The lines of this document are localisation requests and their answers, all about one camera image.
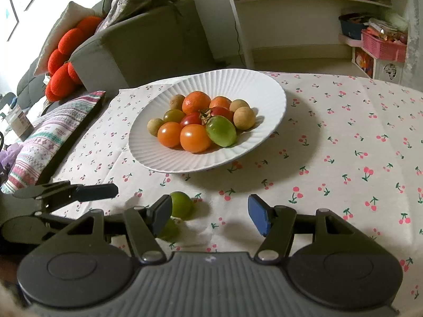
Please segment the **green tomato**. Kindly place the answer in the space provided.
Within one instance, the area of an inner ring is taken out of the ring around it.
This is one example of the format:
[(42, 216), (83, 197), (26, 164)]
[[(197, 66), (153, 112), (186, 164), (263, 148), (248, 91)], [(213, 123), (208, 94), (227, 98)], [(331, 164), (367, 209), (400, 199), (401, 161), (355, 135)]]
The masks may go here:
[(230, 147), (237, 140), (237, 131), (234, 125), (220, 115), (211, 117), (206, 123), (206, 133), (210, 140), (221, 147)]
[(157, 235), (158, 239), (164, 240), (166, 242), (174, 242), (180, 233), (178, 227), (178, 220), (170, 218), (166, 224), (161, 228), (160, 232)]
[(191, 214), (194, 204), (186, 193), (176, 191), (171, 193), (170, 196), (172, 201), (172, 217), (184, 219)]

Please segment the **dark red tomato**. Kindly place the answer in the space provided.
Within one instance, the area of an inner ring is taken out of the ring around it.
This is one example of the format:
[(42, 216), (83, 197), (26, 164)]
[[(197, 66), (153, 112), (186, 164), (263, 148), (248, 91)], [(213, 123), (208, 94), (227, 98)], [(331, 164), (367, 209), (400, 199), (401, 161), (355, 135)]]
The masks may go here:
[(185, 115), (180, 121), (181, 127), (185, 127), (190, 124), (202, 124), (200, 112), (192, 112), (191, 114)]

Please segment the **red tomato with stem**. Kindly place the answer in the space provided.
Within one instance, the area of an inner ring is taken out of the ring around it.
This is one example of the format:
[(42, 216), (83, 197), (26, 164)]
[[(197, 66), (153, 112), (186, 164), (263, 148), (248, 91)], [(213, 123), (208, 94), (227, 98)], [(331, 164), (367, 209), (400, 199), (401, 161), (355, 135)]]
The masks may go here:
[(201, 110), (201, 121), (205, 125), (212, 117), (221, 116), (228, 119), (230, 122), (233, 122), (233, 112), (222, 107), (208, 108)]

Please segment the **large orange tomato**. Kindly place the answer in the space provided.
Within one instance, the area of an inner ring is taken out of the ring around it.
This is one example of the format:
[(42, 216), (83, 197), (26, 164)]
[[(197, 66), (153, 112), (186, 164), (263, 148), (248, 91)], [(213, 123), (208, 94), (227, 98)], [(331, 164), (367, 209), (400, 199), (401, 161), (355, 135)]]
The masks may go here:
[(182, 111), (189, 115), (200, 110), (205, 110), (211, 102), (210, 97), (201, 91), (189, 93), (182, 102)]

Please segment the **olive brown tomato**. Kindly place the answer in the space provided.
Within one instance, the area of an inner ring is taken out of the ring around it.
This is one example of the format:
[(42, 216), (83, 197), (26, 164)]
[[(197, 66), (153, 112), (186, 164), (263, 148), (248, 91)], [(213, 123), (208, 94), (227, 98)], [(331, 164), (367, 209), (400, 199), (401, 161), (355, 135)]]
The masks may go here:
[(182, 110), (170, 109), (163, 115), (163, 121), (180, 123), (185, 116)]

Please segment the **striped patterned cushion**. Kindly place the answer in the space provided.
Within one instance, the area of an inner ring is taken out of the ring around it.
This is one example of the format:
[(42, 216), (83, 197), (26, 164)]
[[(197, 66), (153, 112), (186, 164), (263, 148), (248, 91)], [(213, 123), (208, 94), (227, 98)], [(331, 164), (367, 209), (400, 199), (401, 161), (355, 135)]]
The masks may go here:
[(91, 92), (41, 117), (23, 143), (1, 192), (11, 194), (21, 188), (47, 183), (73, 144), (95, 119), (103, 107), (104, 98), (104, 91)]

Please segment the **cherry print tablecloth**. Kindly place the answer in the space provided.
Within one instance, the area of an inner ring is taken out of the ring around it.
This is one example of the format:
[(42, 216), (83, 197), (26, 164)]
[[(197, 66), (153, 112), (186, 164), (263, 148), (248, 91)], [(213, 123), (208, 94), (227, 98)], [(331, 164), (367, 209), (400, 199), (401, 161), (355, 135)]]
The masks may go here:
[(262, 238), (247, 213), (250, 194), (302, 214), (329, 208), (396, 256), (404, 278), (395, 307), (402, 316), (421, 316), (422, 93), (335, 75), (273, 73), (273, 79), (287, 95), (280, 127), (250, 154), (195, 174), (157, 173), (134, 160), (131, 124), (166, 85), (122, 90), (54, 175), (115, 183), (118, 196), (72, 203), (57, 214), (119, 213), (181, 191), (193, 200), (193, 215), (175, 221), (177, 236), (161, 243), (165, 252), (254, 253)]

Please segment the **white ribbed plate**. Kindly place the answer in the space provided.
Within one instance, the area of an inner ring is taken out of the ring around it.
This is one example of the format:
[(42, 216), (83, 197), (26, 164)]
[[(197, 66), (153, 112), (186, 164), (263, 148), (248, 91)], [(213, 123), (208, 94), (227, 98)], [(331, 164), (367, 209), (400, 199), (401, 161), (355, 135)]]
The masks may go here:
[(286, 112), (278, 83), (248, 69), (196, 74), (150, 100), (133, 122), (132, 156), (160, 173), (227, 164), (261, 145)]

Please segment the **red flower plush pillow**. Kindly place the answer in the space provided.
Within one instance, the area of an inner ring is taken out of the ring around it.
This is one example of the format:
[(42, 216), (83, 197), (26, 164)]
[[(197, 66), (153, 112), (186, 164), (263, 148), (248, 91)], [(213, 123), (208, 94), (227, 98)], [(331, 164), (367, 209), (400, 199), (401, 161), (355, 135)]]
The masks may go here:
[(72, 29), (57, 41), (56, 47), (49, 53), (47, 73), (49, 82), (45, 96), (49, 102), (58, 102), (68, 98), (82, 86), (82, 81), (70, 63), (71, 54), (84, 41), (95, 34), (98, 25), (103, 21), (99, 16), (87, 16), (81, 19)]

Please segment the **grey sofa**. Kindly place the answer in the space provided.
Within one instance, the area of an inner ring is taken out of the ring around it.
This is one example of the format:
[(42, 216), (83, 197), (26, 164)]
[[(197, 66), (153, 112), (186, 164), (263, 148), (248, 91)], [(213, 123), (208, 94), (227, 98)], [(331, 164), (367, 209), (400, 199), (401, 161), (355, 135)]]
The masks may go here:
[(120, 90), (217, 68), (193, 1), (137, 14), (83, 42), (70, 57), (84, 91)]

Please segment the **white printed storage box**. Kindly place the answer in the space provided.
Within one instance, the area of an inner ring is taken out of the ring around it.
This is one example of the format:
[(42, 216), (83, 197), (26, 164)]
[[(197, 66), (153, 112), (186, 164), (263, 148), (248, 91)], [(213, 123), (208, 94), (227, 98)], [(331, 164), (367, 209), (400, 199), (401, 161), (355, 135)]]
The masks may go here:
[(403, 63), (377, 59), (360, 47), (352, 48), (352, 63), (372, 80), (399, 84), (402, 79)]

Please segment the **white shelf unit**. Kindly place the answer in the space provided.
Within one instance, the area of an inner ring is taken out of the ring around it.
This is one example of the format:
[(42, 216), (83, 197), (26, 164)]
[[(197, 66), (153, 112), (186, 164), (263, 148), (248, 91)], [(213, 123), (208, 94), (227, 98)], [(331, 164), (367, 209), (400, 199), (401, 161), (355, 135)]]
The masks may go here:
[(348, 57), (342, 14), (404, 14), (407, 0), (195, 0), (214, 58), (253, 69), (261, 62)]

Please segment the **white floral curtain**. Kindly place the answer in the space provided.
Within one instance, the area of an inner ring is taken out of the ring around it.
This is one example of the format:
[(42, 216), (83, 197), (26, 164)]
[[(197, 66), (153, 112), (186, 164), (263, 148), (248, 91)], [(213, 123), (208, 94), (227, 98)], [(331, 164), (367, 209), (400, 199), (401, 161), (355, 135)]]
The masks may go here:
[(408, 44), (402, 85), (422, 91), (422, 0), (407, 0)]

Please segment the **pink plastic basket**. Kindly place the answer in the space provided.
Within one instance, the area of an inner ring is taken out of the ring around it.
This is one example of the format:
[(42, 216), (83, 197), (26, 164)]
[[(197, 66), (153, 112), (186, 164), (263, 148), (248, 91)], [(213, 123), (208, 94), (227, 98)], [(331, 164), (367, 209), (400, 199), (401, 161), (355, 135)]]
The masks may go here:
[(407, 46), (400, 41), (384, 41), (366, 30), (361, 31), (363, 48), (377, 59), (401, 62), (406, 59)]

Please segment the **dark blue storage box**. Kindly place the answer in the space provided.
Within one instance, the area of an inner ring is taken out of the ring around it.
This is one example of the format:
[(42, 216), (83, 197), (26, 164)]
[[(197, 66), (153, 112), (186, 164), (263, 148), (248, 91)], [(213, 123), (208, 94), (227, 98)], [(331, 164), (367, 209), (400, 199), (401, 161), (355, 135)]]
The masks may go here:
[(361, 40), (361, 31), (369, 25), (370, 13), (350, 13), (339, 16), (341, 31), (350, 39)]

